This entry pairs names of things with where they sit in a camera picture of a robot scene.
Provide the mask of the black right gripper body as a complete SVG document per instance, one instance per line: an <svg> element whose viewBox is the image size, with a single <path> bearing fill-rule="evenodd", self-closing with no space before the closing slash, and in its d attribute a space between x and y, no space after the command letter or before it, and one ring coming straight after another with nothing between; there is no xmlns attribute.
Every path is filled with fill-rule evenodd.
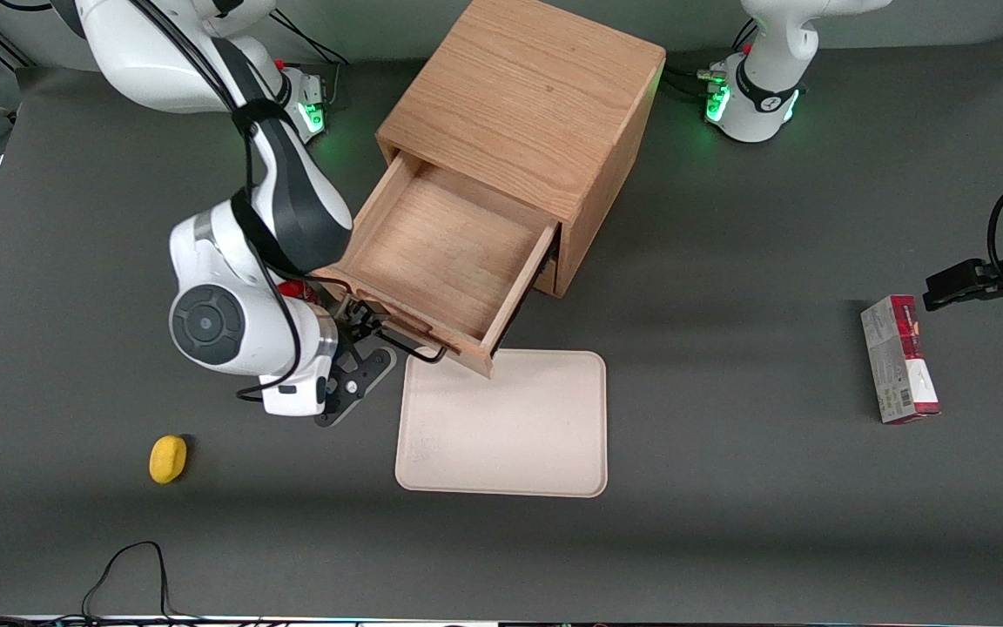
<svg viewBox="0 0 1003 627"><path fill-rule="evenodd" d="M389 347L360 353L359 329L350 325L351 302L343 300L332 310L338 332L337 352L324 386L323 413L315 417L315 424L322 428L337 425L397 365L397 354Z"/></svg>

